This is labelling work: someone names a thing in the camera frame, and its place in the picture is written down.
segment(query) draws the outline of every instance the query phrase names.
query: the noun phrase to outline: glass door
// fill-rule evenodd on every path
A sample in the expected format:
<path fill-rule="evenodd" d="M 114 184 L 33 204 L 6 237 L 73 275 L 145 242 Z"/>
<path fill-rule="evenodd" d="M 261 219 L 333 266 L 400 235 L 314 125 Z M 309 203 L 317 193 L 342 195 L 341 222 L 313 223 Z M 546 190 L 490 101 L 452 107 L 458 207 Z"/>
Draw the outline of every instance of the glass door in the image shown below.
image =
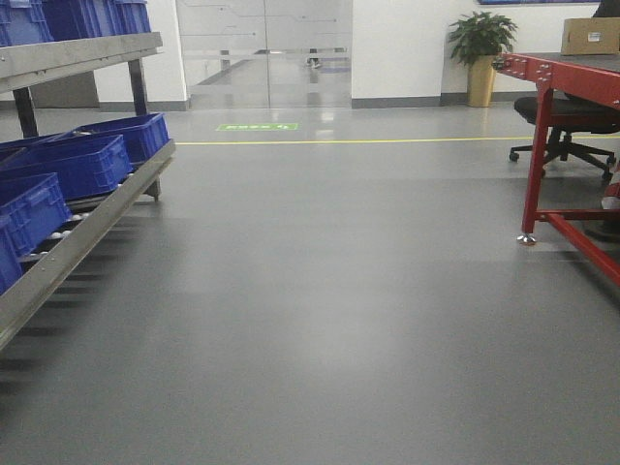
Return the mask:
<path fill-rule="evenodd" d="M 348 107 L 352 1 L 177 0 L 192 107 Z"/>

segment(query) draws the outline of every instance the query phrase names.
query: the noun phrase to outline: yellow floor line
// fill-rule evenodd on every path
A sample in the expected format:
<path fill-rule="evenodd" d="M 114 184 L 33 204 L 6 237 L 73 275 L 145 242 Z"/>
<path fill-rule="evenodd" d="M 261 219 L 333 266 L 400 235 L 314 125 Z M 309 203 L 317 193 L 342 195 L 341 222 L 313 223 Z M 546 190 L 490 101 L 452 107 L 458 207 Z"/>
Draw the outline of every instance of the yellow floor line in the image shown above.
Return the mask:
<path fill-rule="evenodd" d="M 620 139 L 620 136 L 583 136 L 573 139 Z M 421 143 L 421 142 L 475 142 L 493 140 L 532 140 L 532 136 L 506 138 L 438 138 L 438 139 L 345 139 L 345 140 L 222 140 L 177 142 L 176 145 L 303 145 L 338 143 Z"/>

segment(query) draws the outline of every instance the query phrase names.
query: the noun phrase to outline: stainless steel rack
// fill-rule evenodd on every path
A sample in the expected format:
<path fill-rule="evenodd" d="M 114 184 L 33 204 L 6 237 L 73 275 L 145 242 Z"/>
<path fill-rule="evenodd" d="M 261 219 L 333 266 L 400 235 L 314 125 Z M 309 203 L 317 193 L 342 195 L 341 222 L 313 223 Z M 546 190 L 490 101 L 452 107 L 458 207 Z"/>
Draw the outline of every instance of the stainless steel rack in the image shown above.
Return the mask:
<path fill-rule="evenodd" d="M 0 92 L 13 91 L 22 132 L 33 137 L 38 129 L 29 86 L 126 62 L 136 114 L 146 114 L 141 59 L 161 45 L 159 33 L 147 33 L 0 48 Z M 159 198 L 159 174 L 173 152 L 170 141 L 0 295 L 0 350 L 141 194 Z"/>

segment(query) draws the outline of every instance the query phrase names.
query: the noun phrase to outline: plastic crate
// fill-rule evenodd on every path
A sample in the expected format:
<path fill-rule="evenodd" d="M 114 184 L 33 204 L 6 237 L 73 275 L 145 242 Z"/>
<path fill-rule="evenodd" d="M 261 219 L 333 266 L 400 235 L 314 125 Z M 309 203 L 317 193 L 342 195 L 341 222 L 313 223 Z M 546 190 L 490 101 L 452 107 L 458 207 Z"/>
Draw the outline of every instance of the plastic crate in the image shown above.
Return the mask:
<path fill-rule="evenodd" d="M 122 135 L 127 146 L 127 154 L 134 168 L 151 158 L 170 140 L 163 113 L 115 119 L 103 123 L 89 124 L 75 128 L 62 138 Z"/>
<path fill-rule="evenodd" d="M 52 41 L 41 0 L 0 0 L 0 47 Z"/>
<path fill-rule="evenodd" d="M 11 219 L 0 216 L 0 294 L 5 292 L 22 274 L 21 265 L 9 236 Z"/>
<path fill-rule="evenodd" d="M 0 167 L 4 165 L 5 162 L 11 159 L 17 152 L 23 148 L 32 147 L 33 145 L 52 141 L 58 137 L 60 134 L 54 134 L 51 136 L 38 136 L 35 138 L 27 138 L 27 139 L 18 139 L 11 140 L 9 142 L 0 142 Z"/>
<path fill-rule="evenodd" d="M 56 173 L 0 181 L 0 215 L 19 256 L 29 254 L 71 217 Z"/>
<path fill-rule="evenodd" d="M 132 169 L 121 136 L 58 139 L 22 149 L 0 165 L 0 179 L 58 173 L 66 200 L 113 191 Z"/>
<path fill-rule="evenodd" d="M 43 0 L 43 12 L 56 41 L 123 33 L 114 0 Z"/>
<path fill-rule="evenodd" d="M 5 148 L 23 148 L 30 147 L 37 143 L 48 142 L 61 136 L 60 134 L 52 134 L 50 136 L 36 136 L 35 138 L 10 140 L 8 142 L 0 142 L 0 150 Z"/>
<path fill-rule="evenodd" d="M 151 32 L 146 11 L 146 0 L 114 0 L 123 34 Z"/>

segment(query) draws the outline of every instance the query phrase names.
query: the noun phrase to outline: gold planter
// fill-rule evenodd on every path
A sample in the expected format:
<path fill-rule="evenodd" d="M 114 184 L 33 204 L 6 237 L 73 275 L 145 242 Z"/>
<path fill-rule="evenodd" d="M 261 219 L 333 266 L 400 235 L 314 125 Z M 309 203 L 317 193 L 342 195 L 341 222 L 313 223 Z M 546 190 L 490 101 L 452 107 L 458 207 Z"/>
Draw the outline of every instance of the gold planter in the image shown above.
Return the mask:
<path fill-rule="evenodd" d="M 495 55 L 481 56 L 470 65 L 467 73 L 467 105 L 470 107 L 488 107 L 493 93 L 495 70 L 491 66 Z"/>

